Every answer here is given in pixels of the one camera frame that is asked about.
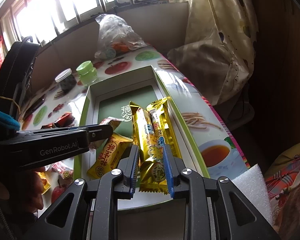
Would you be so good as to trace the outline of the person's left hand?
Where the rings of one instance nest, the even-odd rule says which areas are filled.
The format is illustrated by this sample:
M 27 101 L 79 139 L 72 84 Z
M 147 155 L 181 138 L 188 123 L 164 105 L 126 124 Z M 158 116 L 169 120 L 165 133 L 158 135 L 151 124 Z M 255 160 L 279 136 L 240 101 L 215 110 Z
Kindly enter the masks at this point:
M 45 172 L 45 167 L 24 171 L 21 178 L 24 183 L 21 203 L 23 208 L 30 213 L 42 210 L 44 207 L 42 192 L 43 184 L 37 172 Z

